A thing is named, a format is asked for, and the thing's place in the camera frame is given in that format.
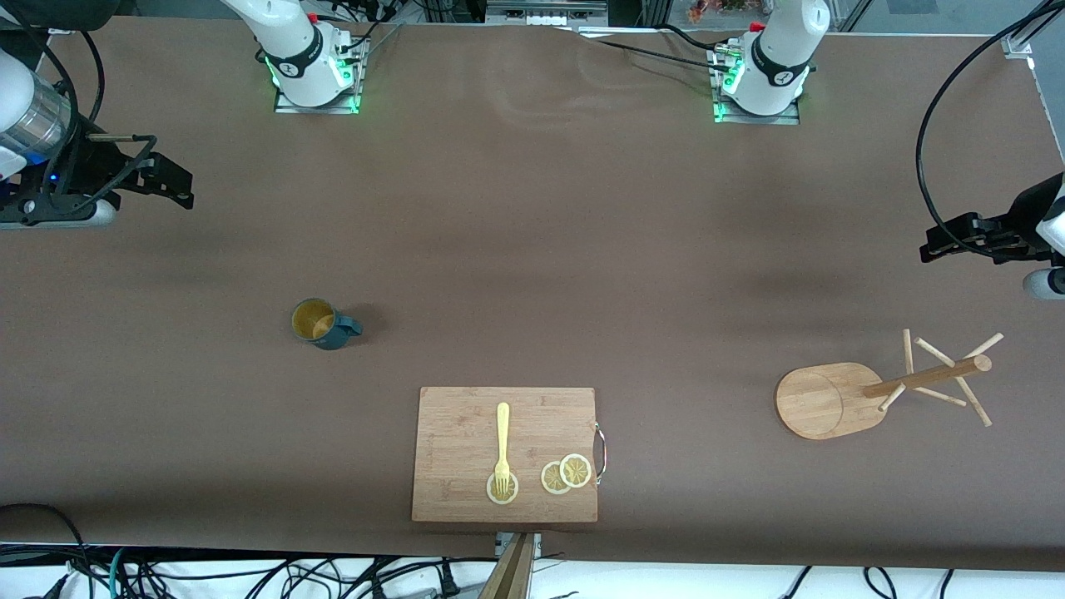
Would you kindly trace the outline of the yellow plastic fork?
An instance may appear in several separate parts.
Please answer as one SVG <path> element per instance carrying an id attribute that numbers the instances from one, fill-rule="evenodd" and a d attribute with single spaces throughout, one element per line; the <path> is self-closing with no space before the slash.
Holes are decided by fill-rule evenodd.
<path id="1" fill-rule="evenodd" d="M 503 493 L 508 493 L 510 484 L 510 466 L 508 462 L 508 433 L 509 433 L 510 406 L 508 403 L 499 403 L 496 406 L 496 436 L 498 436 L 498 458 L 493 470 L 493 490 L 496 497 L 502 498 Z"/>

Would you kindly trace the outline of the wooden cup rack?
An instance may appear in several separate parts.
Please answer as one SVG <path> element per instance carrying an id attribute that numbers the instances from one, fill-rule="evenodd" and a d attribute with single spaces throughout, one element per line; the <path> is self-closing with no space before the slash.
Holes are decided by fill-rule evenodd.
<path id="1" fill-rule="evenodd" d="M 910 392 L 969 407 L 982 425 L 992 426 L 989 414 L 966 378 L 990 371 L 993 363 L 986 353 L 1003 338 L 1004 334 L 993 334 L 954 359 L 903 329 L 904 374 L 900 378 L 883 379 L 872 368 L 859 363 L 799 368 L 788 372 L 775 388 L 777 416 L 801 438 L 828 440 L 882 424 L 894 403 Z"/>

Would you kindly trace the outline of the colourful background object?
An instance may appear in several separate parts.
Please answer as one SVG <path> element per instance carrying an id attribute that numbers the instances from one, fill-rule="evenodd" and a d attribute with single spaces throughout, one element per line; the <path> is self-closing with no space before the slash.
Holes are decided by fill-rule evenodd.
<path id="1" fill-rule="evenodd" d="M 721 17 L 760 10 L 761 0 L 691 0 L 687 9 L 687 19 L 689 23 L 697 25 L 707 15 Z"/>

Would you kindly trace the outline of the wooden stand post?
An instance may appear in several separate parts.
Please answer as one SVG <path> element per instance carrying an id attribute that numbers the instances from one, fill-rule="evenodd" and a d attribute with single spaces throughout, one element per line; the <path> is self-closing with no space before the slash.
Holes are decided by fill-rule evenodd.
<path id="1" fill-rule="evenodd" d="M 496 561 L 477 599 L 528 599 L 535 561 L 532 541 L 524 534 L 518 536 Z"/>

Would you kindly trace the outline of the teal cup yellow inside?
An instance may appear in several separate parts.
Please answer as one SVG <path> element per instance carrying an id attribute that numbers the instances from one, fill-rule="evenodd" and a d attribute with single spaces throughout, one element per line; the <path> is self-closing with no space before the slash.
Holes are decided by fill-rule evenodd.
<path id="1" fill-rule="evenodd" d="M 290 314 L 290 328 L 306 344 L 322 350 L 343 349 L 363 333 L 360 322 L 320 297 L 301 300 L 296 305 Z"/>

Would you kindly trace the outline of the brown table cover sheet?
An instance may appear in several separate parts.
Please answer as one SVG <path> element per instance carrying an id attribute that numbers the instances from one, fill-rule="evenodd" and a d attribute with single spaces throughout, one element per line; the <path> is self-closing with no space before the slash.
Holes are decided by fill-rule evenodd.
<path id="1" fill-rule="evenodd" d="M 1065 302 L 924 265 L 922 115 L 980 37 L 828 37 L 796 126 L 716 124 L 692 66 L 540 27 L 379 29 L 357 115 L 281 115 L 242 22 L 117 17 L 100 122 L 196 205 L 0 232 L 0 505 L 89 543 L 488 554 L 411 518 L 419 390 L 596 390 L 573 560 L 1065 570 Z M 290 328 L 320 297 L 343 349 Z M 900 378 L 903 329 L 989 414 L 905 392 L 828 440 L 812 365 Z"/>

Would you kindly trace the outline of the small metal clamp bracket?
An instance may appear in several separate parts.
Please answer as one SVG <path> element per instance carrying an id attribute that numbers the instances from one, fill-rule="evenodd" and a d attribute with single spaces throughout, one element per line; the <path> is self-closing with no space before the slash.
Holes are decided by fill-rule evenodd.
<path id="1" fill-rule="evenodd" d="M 542 535 L 540 533 L 510 533 L 510 532 L 499 532 L 495 535 L 494 543 L 494 556 L 499 560 L 503 554 L 508 549 L 510 543 L 517 541 L 517 537 L 520 535 L 528 536 L 529 541 L 532 541 L 532 560 L 540 560 L 542 557 Z"/>

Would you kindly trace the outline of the aluminium frame with sockets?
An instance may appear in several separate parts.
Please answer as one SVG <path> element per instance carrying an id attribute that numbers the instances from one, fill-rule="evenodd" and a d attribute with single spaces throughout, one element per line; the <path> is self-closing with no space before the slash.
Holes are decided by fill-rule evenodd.
<path id="1" fill-rule="evenodd" d="M 607 0 L 486 0 L 487 25 L 608 27 Z"/>

